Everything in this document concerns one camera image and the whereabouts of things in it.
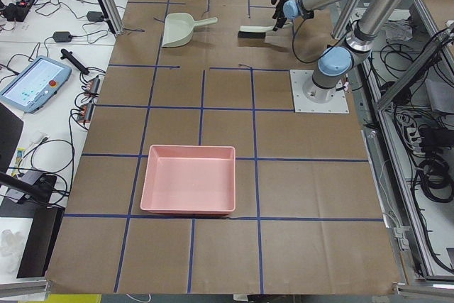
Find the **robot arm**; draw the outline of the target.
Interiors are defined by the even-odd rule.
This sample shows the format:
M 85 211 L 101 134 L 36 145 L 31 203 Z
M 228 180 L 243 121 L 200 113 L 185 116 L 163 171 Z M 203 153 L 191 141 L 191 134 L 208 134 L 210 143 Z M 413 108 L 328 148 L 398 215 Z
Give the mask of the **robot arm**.
M 275 6 L 275 28 L 282 28 L 288 20 L 298 17 L 312 19 L 315 11 L 337 1 L 341 0 L 271 0 Z M 362 17 L 340 38 L 338 46 L 322 53 L 311 79 L 305 84 L 310 99 L 334 93 L 340 78 L 367 58 L 378 32 L 400 2 L 401 0 L 372 0 Z M 347 0 L 339 18 L 349 20 L 356 4 L 354 0 Z

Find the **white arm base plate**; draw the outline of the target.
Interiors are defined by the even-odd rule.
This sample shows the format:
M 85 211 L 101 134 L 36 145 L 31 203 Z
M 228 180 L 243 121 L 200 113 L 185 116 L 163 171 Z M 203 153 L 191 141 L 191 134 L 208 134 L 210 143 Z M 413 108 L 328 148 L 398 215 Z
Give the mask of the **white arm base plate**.
M 313 70 L 290 70 L 292 98 L 296 113 L 348 114 L 349 108 L 342 82 L 332 89 L 318 88 L 312 80 Z

